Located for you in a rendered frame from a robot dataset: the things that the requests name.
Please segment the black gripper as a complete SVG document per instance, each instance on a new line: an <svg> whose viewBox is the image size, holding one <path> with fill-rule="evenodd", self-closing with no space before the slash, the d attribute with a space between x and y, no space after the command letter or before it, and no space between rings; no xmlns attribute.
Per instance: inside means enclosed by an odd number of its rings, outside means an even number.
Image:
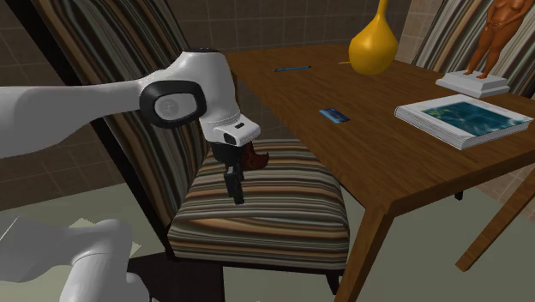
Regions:
<svg viewBox="0 0 535 302"><path fill-rule="evenodd" d="M244 180L242 156L244 147L211 142L210 147L214 158L225 165L224 180L227 194L236 205L244 204L241 182Z"/></svg>

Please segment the brown bitten fruit piece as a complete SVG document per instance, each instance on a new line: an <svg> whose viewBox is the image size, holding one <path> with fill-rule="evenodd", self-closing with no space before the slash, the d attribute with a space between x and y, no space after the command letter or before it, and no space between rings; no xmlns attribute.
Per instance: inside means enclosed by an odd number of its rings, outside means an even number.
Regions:
<svg viewBox="0 0 535 302"><path fill-rule="evenodd" d="M269 153L257 154L254 150L253 142L244 145L241 159L244 171L260 170L268 164L268 161Z"/></svg>

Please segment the striped upholstered chair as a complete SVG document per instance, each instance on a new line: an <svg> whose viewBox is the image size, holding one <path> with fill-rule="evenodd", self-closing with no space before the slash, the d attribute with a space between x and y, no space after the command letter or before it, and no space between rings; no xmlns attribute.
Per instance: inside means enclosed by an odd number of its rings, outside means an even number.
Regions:
<svg viewBox="0 0 535 302"><path fill-rule="evenodd" d="M441 73L466 69L492 2L443 0L412 63ZM535 96L535 5L490 73L507 79L510 93Z"/></svg>
<svg viewBox="0 0 535 302"><path fill-rule="evenodd" d="M167 0L6 0L65 84L133 80L189 49ZM270 155L226 192L201 126L152 126L135 112L93 123L165 249L186 275L206 265L325 275L336 291L350 231L338 180L298 140L257 140Z"/></svg>

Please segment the blue card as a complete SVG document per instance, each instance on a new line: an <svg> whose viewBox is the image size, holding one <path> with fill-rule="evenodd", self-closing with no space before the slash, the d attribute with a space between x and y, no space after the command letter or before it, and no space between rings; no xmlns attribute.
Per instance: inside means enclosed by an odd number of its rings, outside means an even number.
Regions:
<svg viewBox="0 0 535 302"><path fill-rule="evenodd" d="M350 121L350 119L342 114L341 112L337 111L334 108L328 108L324 110L320 110L319 113L323 115L325 118L329 119L334 124L341 124Z"/></svg>

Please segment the brown wooden table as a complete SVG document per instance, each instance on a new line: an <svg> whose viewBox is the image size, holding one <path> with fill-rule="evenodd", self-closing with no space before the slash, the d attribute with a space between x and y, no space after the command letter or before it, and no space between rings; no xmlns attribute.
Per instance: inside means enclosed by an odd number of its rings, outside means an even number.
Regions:
<svg viewBox="0 0 535 302"><path fill-rule="evenodd" d="M394 116L396 107L448 95L438 74L394 62L360 75L345 45L230 52L233 74L270 109L364 207L334 302L356 302L394 219L493 178L535 164L535 101L514 94L497 106L532 117L528 130L458 150ZM273 72L310 65L310 69ZM319 113L334 108L350 121Z"/></svg>

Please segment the yellow long-necked vase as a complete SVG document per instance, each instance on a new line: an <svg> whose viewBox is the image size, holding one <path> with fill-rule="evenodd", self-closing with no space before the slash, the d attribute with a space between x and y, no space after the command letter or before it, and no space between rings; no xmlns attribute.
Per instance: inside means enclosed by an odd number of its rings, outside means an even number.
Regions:
<svg viewBox="0 0 535 302"><path fill-rule="evenodd" d="M379 0L374 18L348 48L351 67L361 75L378 75L393 62L399 42L386 20L388 0Z"/></svg>

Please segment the white book with blue cover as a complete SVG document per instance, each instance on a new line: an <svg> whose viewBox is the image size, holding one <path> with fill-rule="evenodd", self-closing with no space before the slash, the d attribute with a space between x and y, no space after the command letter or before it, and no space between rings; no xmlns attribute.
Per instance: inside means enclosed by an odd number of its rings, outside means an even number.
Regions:
<svg viewBox="0 0 535 302"><path fill-rule="evenodd" d="M534 120L464 94L399 106L394 116L458 150L527 130Z"/></svg>

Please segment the brown figure on white base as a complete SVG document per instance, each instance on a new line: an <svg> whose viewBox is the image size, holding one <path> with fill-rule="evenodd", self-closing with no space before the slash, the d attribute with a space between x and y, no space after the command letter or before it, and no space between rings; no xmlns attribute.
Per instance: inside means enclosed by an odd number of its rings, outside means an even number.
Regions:
<svg viewBox="0 0 535 302"><path fill-rule="evenodd" d="M494 0L467 70L447 73L436 85L484 98L507 93L506 79L490 75L503 48L520 28L535 0Z"/></svg>

